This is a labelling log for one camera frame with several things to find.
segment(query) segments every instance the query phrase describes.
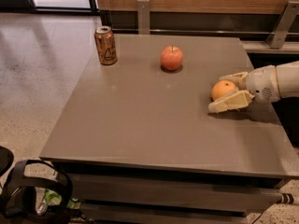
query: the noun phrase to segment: brown can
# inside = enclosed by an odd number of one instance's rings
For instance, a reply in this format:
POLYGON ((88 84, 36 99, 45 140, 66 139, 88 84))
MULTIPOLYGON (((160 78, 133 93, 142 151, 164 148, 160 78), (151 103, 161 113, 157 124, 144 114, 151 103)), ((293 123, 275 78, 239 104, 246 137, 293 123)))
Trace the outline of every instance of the brown can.
POLYGON ((114 35, 111 27, 99 26, 94 33, 95 44, 100 63, 110 65, 118 60, 115 49, 114 35))

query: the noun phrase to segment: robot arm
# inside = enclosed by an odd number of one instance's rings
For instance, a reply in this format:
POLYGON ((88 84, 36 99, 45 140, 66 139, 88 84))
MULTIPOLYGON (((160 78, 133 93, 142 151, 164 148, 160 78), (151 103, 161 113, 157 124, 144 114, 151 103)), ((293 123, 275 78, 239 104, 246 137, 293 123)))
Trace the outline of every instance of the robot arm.
POLYGON ((208 109, 212 113, 246 107, 253 99, 259 103, 272 103, 280 98, 299 97, 299 62, 268 65, 250 73, 220 77, 220 80, 234 82, 237 91, 209 104, 208 109))

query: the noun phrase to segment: red apple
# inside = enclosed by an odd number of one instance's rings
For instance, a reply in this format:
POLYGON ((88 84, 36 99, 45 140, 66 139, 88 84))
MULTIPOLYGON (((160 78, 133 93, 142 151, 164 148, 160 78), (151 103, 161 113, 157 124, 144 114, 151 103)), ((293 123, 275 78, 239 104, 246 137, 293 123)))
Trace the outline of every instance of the red apple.
POLYGON ((183 51, 175 46, 165 47, 161 53, 160 62, 162 68, 176 71, 182 66, 183 51))

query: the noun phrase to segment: wire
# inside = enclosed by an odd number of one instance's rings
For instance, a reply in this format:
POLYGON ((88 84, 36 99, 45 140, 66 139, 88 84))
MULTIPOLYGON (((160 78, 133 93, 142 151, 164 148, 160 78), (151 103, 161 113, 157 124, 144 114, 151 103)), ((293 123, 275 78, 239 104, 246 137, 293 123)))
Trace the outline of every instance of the wire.
POLYGON ((254 224, 255 222, 257 222, 262 217, 263 214, 264 214, 264 212, 262 212, 251 224, 254 224))

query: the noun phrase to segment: terrazzo floor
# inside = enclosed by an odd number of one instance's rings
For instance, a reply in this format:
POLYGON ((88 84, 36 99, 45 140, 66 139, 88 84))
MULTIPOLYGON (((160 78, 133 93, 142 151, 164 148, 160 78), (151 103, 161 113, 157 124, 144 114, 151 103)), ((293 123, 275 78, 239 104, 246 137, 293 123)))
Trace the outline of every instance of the terrazzo floor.
MULTIPOLYGON (((15 161, 38 158, 92 56, 100 23, 99 17, 0 13, 0 146, 13 150, 15 161)), ((299 196, 299 181, 283 191, 299 196)), ((255 223, 299 223, 299 206, 275 204, 255 223)))

